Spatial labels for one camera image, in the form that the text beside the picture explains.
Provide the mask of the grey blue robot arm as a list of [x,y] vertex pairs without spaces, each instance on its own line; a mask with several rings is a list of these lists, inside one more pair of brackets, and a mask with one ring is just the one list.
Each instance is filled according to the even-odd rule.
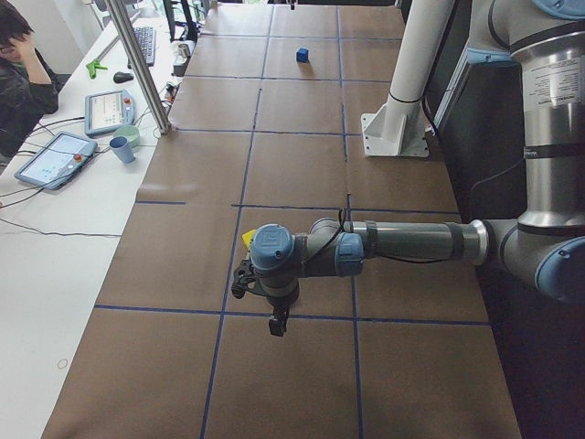
[[303,278],[353,276],[365,260],[494,263],[561,302],[584,300],[584,4],[476,1],[467,59],[522,69],[526,211],[468,224],[316,221],[297,235],[277,224],[244,235],[231,291],[264,297],[284,335]]

